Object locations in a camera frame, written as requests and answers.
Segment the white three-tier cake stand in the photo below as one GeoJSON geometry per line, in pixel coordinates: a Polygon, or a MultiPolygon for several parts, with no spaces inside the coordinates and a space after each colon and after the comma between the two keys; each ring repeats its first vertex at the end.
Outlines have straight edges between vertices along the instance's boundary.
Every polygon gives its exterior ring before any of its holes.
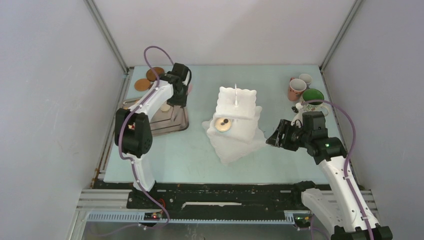
{"type": "Polygon", "coordinates": [[[266,138],[259,129],[263,108],[256,104],[257,91],[234,87],[219,88],[218,99],[212,119],[202,122],[211,145],[221,164],[228,165],[266,145],[266,138]],[[229,131],[215,129],[218,118],[232,121],[229,131]]]}

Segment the white chocolate-hole donut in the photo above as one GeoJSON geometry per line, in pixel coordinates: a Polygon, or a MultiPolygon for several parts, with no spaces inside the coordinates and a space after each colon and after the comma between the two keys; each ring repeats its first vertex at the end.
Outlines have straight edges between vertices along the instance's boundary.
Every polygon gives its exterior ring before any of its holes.
{"type": "Polygon", "coordinates": [[[217,118],[214,123],[214,127],[218,132],[227,132],[232,127],[232,121],[229,118],[217,118]]]}

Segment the pink-tipped metal tongs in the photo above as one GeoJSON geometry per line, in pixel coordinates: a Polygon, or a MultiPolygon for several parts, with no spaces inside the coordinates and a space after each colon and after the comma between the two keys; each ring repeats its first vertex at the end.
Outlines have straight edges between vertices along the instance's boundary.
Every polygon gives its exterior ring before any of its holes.
{"type": "MultiPolygon", "coordinates": [[[[188,86],[188,90],[187,90],[187,96],[190,94],[190,92],[192,91],[192,89],[193,89],[193,86],[192,85],[189,85],[188,86]]],[[[181,112],[181,106],[179,106],[179,105],[175,105],[174,107],[173,107],[173,113],[172,113],[172,117],[171,117],[171,119],[173,120],[173,121],[176,121],[176,119],[178,118],[178,115],[180,114],[180,112],[181,112]]]]}

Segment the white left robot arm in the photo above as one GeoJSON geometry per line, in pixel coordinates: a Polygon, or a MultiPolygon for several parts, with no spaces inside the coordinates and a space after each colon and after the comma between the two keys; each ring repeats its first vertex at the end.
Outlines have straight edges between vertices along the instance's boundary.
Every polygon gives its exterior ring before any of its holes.
{"type": "Polygon", "coordinates": [[[152,191],[156,180],[146,158],[153,144],[151,120],[163,104],[171,107],[173,119],[187,106],[192,71],[184,64],[174,63],[172,70],[159,75],[151,89],[127,109],[115,114],[115,144],[123,160],[129,160],[135,187],[142,191],[138,201],[145,208],[153,208],[158,194],[152,191]]]}

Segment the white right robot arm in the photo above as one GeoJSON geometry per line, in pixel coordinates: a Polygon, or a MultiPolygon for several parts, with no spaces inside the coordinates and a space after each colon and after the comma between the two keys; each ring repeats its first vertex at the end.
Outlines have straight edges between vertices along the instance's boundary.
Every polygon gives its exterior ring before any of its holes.
{"type": "Polygon", "coordinates": [[[331,240],[391,240],[388,226],[380,225],[367,205],[346,163],[347,151],[341,140],[329,137],[322,112],[305,112],[299,125],[281,119],[266,144],[289,151],[306,149],[325,175],[336,203],[324,199],[314,182],[294,185],[291,204],[297,209],[307,207],[321,221],[331,240]]]}

